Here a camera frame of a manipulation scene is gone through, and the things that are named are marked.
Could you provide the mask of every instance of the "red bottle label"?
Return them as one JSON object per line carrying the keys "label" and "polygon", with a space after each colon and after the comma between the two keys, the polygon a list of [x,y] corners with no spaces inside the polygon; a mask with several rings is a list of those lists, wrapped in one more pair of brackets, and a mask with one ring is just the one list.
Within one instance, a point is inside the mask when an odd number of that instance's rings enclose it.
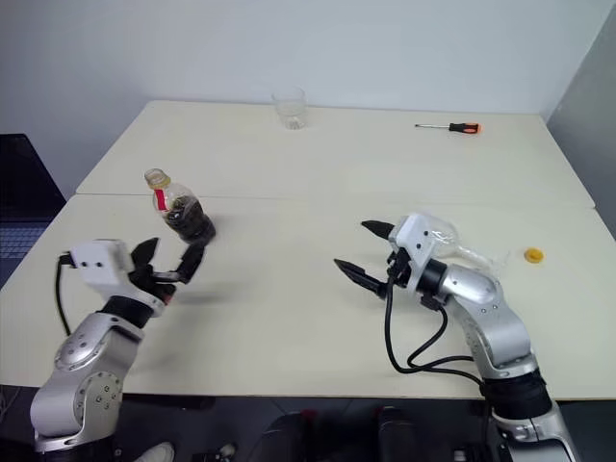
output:
{"label": "red bottle label", "polygon": [[156,195],[156,206],[158,207],[158,210],[163,212],[168,210],[165,203],[165,193],[163,190],[154,190],[154,195]]}

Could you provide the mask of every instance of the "person's shoe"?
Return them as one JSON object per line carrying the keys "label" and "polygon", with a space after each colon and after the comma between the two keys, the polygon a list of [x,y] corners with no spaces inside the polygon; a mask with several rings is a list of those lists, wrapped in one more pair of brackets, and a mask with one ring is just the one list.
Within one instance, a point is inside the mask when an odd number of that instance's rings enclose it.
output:
{"label": "person's shoe", "polygon": [[165,442],[148,449],[135,462],[173,462],[173,457],[175,457],[173,446]]}

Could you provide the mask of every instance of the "yellow bottle cap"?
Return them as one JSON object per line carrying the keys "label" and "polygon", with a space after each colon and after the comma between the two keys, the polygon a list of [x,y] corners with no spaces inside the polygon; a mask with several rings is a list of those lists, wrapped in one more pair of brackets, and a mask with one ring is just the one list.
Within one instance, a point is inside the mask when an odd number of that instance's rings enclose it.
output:
{"label": "yellow bottle cap", "polygon": [[541,263],[544,254],[539,248],[529,247],[526,249],[526,252],[524,252],[524,258],[526,258],[526,261],[529,263]]}
{"label": "yellow bottle cap", "polygon": [[151,168],[143,177],[145,177],[147,186],[149,186],[152,190],[164,188],[171,182],[171,178],[169,178],[167,174],[159,168]]}

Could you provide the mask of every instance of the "screwdriver handle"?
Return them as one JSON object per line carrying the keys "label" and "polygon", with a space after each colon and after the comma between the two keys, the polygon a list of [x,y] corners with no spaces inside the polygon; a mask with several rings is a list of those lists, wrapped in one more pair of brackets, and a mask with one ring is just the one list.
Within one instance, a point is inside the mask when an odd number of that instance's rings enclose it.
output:
{"label": "screwdriver handle", "polygon": [[450,123],[449,124],[450,132],[460,132],[460,133],[468,133],[470,135],[474,135],[481,131],[481,125],[476,122],[472,123]]}

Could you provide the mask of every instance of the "keyboard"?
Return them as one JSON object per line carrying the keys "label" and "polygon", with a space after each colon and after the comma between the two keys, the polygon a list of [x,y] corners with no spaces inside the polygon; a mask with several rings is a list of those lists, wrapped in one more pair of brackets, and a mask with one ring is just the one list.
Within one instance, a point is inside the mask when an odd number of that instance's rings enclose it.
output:
{"label": "keyboard", "polygon": [[0,228],[0,258],[22,259],[44,230],[45,226],[35,228]]}

